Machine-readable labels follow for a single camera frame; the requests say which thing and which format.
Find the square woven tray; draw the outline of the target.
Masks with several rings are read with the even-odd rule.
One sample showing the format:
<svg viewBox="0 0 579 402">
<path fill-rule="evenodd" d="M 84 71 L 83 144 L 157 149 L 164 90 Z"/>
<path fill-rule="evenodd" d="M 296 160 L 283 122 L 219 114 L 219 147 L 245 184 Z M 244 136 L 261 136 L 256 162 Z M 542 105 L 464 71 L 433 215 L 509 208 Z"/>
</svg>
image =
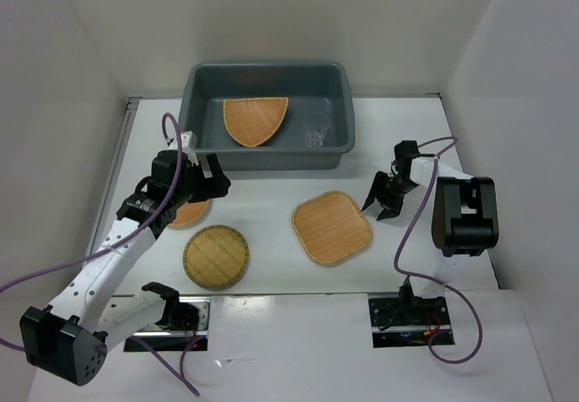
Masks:
<svg viewBox="0 0 579 402">
<path fill-rule="evenodd" d="M 366 217 L 343 191 L 329 191 L 299 204 L 291 225 L 307 256 L 322 266 L 341 264 L 363 252 L 373 239 Z"/>
</svg>

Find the triangular woven tray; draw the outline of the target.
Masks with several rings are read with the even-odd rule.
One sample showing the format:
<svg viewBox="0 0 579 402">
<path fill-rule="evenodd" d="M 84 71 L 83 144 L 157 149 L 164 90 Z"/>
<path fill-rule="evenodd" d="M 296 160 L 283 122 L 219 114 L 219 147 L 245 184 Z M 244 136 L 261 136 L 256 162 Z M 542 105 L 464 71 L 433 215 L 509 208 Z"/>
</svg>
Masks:
<svg viewBox="0 0 579 402">
<path fill-rule="evenodd" d="M 228 99 L 223 102 L 223 123 L 241 146 L 259 147 L 278 131 L 288 106 L 286 97 Z"/>
</svg>

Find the round green-rimmed bamboo tray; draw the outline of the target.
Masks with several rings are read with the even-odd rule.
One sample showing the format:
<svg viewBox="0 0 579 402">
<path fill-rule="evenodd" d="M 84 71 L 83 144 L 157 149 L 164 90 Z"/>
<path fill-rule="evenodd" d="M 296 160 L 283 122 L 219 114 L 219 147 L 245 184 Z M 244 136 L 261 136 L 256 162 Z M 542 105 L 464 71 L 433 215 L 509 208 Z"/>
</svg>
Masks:
<svg viewBox="0 0 579 402">
<path fill-rule="evenodd" d="M 210 225 L 195 233 L 183 252 L 187 277 L 209 291 L 235 285 L 245 275 L 250 262 L 246 239 L 228 225 Z"/>
</svg>

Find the clear plastic cup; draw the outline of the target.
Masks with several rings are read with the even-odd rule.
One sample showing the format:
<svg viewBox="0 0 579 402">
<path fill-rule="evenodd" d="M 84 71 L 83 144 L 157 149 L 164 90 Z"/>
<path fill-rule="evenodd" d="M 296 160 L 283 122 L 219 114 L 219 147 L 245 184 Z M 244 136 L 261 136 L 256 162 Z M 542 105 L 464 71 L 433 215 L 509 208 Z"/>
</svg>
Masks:
<svg viewBox="0 0 579 402">
<path fill-rule="evenodd" d="M 304 141 L 310 148 L 324 146 L 327 131 L 330 127 L 329 118 L 321 113 L 311 113 L 303 120 Z"/>
</svg>

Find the grey plastic bin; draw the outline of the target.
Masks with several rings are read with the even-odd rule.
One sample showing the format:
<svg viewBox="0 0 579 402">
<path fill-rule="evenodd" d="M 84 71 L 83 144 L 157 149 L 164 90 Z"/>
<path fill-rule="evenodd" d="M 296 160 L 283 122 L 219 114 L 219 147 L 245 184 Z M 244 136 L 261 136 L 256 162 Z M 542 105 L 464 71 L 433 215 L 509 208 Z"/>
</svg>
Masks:
<svg viewBox="0 0 579 402">
<path fill-rule="evenodd" d="M 228 171 L 333 169 L 356 144 L 346 70 L 324 60 L 199 63 L 178 122 Z"/>
</svg>

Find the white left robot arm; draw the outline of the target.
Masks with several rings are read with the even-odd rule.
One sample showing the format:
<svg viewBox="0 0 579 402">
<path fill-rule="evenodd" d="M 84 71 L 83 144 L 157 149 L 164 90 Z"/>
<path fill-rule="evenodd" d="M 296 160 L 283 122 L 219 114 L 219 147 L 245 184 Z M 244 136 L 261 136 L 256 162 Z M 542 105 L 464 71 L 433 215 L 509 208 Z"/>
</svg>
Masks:
<svg viewBox="0 0 579 402">
<path fill-rule="evenodd" d="M 133 195 L 117 212 L 98 256 L 44 308 L 29 307 L 19 320 L 27 361 L 79 387 L 91 382 L 110 350 L 149 324 L 171 329 L 182 306 L 177 290 L 148 282 L 126 301 L 113 295 L 137 260 L 148 251 L 186 203 L 227 195 L 231 182 L 215 154 L 212 173 L 189 155 L 163 150 Z"/>
</svg>

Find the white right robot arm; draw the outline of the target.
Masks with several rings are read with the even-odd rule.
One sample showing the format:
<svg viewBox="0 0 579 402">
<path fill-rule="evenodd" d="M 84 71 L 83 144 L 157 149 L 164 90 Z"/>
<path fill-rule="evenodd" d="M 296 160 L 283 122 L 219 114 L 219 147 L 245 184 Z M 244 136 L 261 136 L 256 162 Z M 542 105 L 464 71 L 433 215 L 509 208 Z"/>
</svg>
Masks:
<svg viewBox="0 0 579 402">
<path fill-rule="evenodd" d="M 394 146 L 394 160 L 388 172 L 375 173 L 362 208 L 377 203 L 378 221 L 393 219 L 402 213 L 404 197 L 417 187 L 425 192 L 415 215 L 394 253 L 394 269 L 405 276 L 399 288 L 396 319 L 418 323 L 427 316 L 442 313 L 443 295 L 449 288 L 450 266 L 454 255 L 479 256 L 498 243 L 498 210 L 494 181 L 474 177 L 441 162 L 441 156 L 457 143 L 454 137 L 447 148 L 424 153 L 430 143 L 403 140 Z M 433 201 L 431 237 L 441 257 L 432 260 L 425 270 L 405 270 L 400 265 L 403 249 L 423 214 Z"/>
</svg>

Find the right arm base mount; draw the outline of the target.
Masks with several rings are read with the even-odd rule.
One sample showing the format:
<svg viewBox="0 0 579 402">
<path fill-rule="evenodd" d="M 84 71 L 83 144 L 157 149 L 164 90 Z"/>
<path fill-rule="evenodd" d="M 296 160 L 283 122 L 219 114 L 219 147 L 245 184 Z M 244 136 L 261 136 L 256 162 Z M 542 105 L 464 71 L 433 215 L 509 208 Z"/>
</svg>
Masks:
<svg viewBox="0 0 579 402">
<path fill-rule="evenodd" d="M 378 348 L 454 345 L 451 319 L 443 298 L 427 300 L 404 308 L 397 294 L 369 295 L 367 298 L 373 346 Z"/>
</svg>

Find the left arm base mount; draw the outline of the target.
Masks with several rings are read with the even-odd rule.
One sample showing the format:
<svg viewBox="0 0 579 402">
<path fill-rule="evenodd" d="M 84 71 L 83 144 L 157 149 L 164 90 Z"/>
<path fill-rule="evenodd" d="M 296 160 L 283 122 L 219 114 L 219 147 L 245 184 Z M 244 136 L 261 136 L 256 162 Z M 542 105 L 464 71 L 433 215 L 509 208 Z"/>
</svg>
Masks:
<svg viewBox="0 0 579 402">
<path fill-rule="evenodd" d="M 176 318 L 165 326 L 148 324 L 133 337 L 157 352 L 182 352 L 198 338 L 190 351 L 207 351 L 211 300 L 209 296 L 181 296 Z"/>
</svg>

